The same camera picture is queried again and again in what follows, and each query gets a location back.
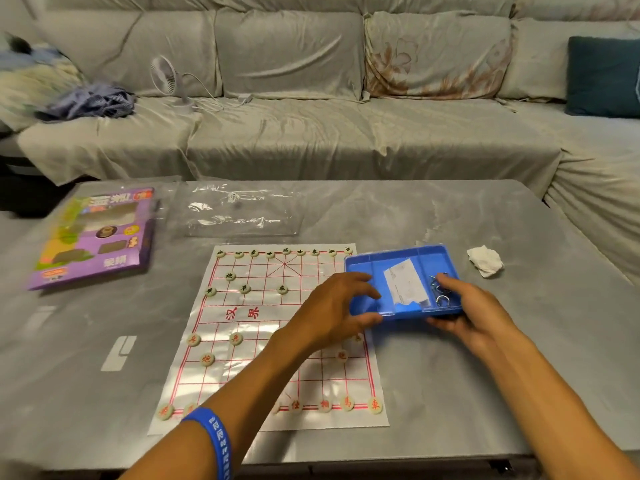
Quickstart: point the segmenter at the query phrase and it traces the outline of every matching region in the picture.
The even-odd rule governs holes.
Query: metal ring
[[[436,303],[438,304],[438,306],[442,306],[440,304],[440,298],[446,298],[447,300],[447,306],[450,306],[451,304],[451,300],[449,299],[449,297],[447,295],[441,294],[439,297],[436,298]]]

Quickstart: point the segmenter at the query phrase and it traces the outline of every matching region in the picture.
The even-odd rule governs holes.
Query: purple box
[[[40,255],[29,289],[146,266],[153,196],[153,188],[142,188],[71,199]]]

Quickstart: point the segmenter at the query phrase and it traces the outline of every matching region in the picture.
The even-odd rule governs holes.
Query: blue plastic tray
[[[427,293],[428,301],[421,304],[412,301],[408,305],[394,303],[389,289],[385,271],[400,264],[407,259],[411,262],[420,278],[420,282]],[[382,298],[373,299],[368,296],[359,296],[352,300],[350,311],[352,315],[364,312],[377,312],[384,316],[385,320],[402,320],[410,318],[428,317],[430,315],[449,315],[462,312],[459,295],[453,292],[439,292],[435,289],[435,282],[430,276],[436,273],[447,273],[457,278],[456,268],[451,262],[446,247],[442,244],[436,246],[421,246],[396,251],[384,251],[380,253],[361,254],[350,256],[344,260],[346,271],[361,271],[373,276],[371,284],[380,292]],[[438,306],[436,298],[444,294],[449,298],[449,303],[444,298],[440,299],[442,306]]]

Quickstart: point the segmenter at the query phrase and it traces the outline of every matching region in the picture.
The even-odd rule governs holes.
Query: blue wristband
[[[210,409],[196,408],[183,421],[196,421],[207,430],[218,460],[218,480],[231,478],[231,443],[220,418]]]

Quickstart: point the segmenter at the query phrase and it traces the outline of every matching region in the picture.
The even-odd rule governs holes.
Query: human hand
[[[311,354],[382,322],[382,316],[377,313],[357,316],[349,313],[354,296],[380,298],[380,293],[367,282],[370,279],[371,275],[366,273],[332,275],[311,292],[285,329]]]
[[[483,356],[497,339],[518,330],[507,310],[489,291],[443,273],[436,277],[444,288],[460,295],[466,316],[460,315],[455,320],[429,317],[427,322],[452,332],[476,356]]]

